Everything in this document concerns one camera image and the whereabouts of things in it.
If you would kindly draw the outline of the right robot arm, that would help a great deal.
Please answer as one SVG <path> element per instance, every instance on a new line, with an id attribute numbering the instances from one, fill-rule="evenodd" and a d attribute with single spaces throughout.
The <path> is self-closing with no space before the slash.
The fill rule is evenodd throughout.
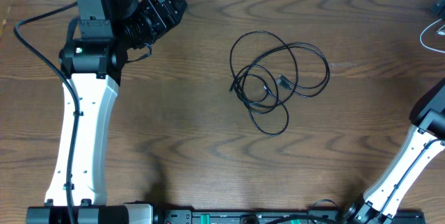
<path id="1" fill-rule="evenodd" d="M 404 195 L 423 169 L 444 151 L 444 80 L 414 105 L 399 152 L 378 181 L 343 215 L 341 223 L 393 223 Z"/>

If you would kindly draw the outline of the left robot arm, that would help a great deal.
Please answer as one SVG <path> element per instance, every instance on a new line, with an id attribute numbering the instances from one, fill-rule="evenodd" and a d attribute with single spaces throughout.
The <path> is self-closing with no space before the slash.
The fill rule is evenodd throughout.
<path id="1" fill-rule="evenodd" d="M 107 205 L 108 127 L 130 49 L 151 48 L 176 27 L 185 0 L 76 0 L 55 69 L 63 83 L 58 159 L 44 205 L 27 223 L 161 223 L 148 203 Z"/>

